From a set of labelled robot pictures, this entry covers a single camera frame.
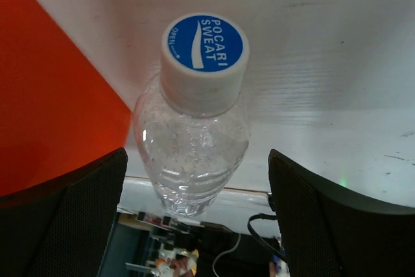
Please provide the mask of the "clear unlabeled Pocari bottle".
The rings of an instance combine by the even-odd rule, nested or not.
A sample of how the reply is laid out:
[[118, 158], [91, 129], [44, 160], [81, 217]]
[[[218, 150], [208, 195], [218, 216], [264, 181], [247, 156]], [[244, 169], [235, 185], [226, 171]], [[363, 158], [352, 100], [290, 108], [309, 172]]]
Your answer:
[[174, 20], [160, 48], [160, 68], [134, 108], [134, 138], [163, 208], [194, 217], [249, 146], [242, 88], [250, 47], [234, 22], [203, 12]]

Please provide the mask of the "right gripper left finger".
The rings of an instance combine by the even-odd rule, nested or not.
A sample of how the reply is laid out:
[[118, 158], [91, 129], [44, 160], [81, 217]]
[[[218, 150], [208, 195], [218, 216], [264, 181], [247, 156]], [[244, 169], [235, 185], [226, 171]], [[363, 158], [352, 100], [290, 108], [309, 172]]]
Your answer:
[[118, 148], [1, 197], [2, 276], [97, 276], [123, 190]]

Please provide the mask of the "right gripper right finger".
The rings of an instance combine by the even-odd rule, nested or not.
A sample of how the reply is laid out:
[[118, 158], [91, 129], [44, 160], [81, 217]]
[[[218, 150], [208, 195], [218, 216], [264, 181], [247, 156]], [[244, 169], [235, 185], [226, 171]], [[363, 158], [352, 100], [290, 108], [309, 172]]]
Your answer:
[[414, 208], [352, 191], [275, 149], [268, 177], [291, 276], [414, 275]]

